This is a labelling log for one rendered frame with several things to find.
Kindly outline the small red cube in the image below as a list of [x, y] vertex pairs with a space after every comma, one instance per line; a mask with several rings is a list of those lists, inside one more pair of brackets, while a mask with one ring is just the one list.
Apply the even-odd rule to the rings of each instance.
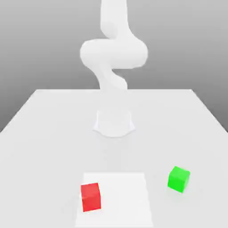
[[101, 209], [101, 194], [98, 183], [81, 185], [83, 212]]

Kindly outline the small green cube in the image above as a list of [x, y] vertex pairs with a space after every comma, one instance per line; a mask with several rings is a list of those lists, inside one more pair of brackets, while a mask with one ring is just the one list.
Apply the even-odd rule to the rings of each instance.
[[175, 166], [168, 176], [167, 186], [183, 193], [188, 184], [190, 174], [190, 171]]

